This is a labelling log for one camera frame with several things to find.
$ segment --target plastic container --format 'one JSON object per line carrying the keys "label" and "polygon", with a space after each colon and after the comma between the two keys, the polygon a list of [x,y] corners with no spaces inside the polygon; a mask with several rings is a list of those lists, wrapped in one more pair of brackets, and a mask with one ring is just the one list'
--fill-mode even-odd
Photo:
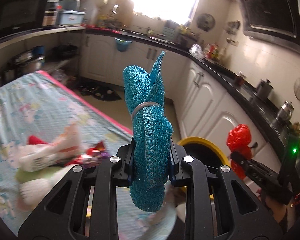
{"label": "plastic container", "polygon": [[[33,56],[44,55],[44,46],[36,46],[32,49]],[[41,65],[43,66],[45,62],[45,58],[41,60]]]}
{"label": "plastic container", "polygon": [[58,25],[81,24],[85,12],[61,10],[58,14]]}
{"label": "plastic container", "polygon": [[125,52],[128,49],[129,44],[132,43],[132,41],[123,41],[118,38],[115,38],[115,43],[117,44],[118,51]]}
{"label": "plastic container", "polygon": [[198,44],[193,44],[189,52],[197,58],[203,58],[201,46]]}

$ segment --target microwave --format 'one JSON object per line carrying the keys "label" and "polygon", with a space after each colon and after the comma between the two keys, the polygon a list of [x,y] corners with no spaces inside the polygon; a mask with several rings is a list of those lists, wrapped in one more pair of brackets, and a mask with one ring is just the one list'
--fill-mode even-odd
{"label": "microwave", "polygon": [[53,10],[56,2],[58,0],[0,0],[0,40],[15,33],[41,29],[45,14]]}
{"label": "microwave", "polygon": [[298,0],[237,0],[243,34],[300,53]]}

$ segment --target blue storage box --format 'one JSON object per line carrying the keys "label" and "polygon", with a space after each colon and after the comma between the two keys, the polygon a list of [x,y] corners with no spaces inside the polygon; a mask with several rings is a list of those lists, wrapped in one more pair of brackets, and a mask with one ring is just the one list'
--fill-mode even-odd
{"label": "blue storage box", "polygon": [[85,12],[61,10],[58,12],[58,25],[75,25],[81,24]]}

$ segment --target metal screw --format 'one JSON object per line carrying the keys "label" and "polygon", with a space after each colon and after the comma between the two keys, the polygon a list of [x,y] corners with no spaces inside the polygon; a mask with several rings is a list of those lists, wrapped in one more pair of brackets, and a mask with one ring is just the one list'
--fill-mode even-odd
{"label": "metal screw", "polygon": [[222,165],[221,170],[224,172],[229,172],[231,170],[231,168],[228,165]]}
{"label": "metal screw", "polygon": [[117,163],[118,161],[120,161],[120,157],[118,157],[118,156],[112,156],[112,157],[110,158],[110,161],[111,161],[112,163]]}
{"label": "metal screw", "polygon": [[80,172],[80,171],[82,171],[82,166],[76,165],[76,166],[74,166],[74,167],[72,168],[72,170],[73,170],[74,172]]}
{"label": "metal screw", "polygon": [[184,156],[183,157],[183,160],[186,162],[186,163],[191,163],[194,161],[193,157],[187,155],[187,156]]}

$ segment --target yellow bucket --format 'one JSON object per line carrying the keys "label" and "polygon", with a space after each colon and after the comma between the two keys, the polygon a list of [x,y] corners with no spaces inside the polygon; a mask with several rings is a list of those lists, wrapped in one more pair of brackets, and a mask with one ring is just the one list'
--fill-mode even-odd
{"label": "yellow bucket", "polygon": [[223,154],[219,147],[206,139],[200,137],[187,137],[178,141],[177,144],[185,148],[187,155],[191,155],[207,166],[215,168],[219,168],[221,165],[230,166],[228,158]]}

